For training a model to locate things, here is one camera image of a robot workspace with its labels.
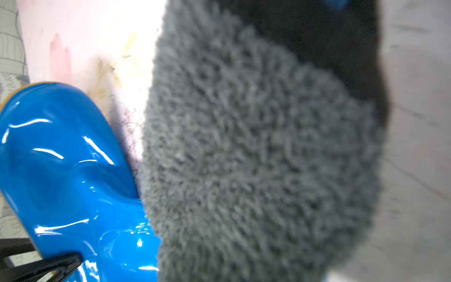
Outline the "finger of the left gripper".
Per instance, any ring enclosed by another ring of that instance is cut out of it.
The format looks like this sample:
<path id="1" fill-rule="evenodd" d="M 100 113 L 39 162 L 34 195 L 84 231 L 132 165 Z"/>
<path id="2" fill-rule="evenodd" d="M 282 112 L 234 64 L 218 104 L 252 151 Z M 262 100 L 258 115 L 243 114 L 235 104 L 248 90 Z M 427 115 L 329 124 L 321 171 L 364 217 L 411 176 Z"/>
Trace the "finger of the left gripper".
<path id="1" fill-rule="evenodd" d="M 1 239 L 1 281 L 2 282 L 37 282 L 53 273 L 51 282 L 65 281 L 81 264 L 82 256 L 77 252 L 45 258 L 36 262 L 13 266 L 9 257 L 29 253 L 35 250 L 30 239 Z"/>

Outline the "blue rubber boot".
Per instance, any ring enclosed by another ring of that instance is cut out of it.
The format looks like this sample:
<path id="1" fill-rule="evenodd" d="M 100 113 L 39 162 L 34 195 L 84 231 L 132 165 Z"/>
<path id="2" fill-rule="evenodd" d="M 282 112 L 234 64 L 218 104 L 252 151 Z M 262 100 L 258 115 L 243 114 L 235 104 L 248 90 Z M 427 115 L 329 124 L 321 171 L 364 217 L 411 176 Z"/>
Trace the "blue rubber boot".
<path id="1" fill-rule="evenodd" d="M 155 282 L 160 239 L 106 119 L 81 90 L 37 83 L 1 108 L 1 192 L 47 259 L 78 253 L 70 282 Z"/>

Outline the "grey microfibre cloth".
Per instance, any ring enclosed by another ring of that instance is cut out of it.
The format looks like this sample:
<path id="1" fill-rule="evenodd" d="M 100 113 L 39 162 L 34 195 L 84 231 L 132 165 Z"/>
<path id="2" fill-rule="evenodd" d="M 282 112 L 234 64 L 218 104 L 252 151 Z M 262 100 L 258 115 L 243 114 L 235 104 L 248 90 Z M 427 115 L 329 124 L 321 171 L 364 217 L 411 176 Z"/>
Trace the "grey microfibre cloth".
<path id="1" fill-rule="evenodd" d="M 375 1 L 168 1 L 143 127 L 160 282 L 321 282 L 372 226 Z"/>

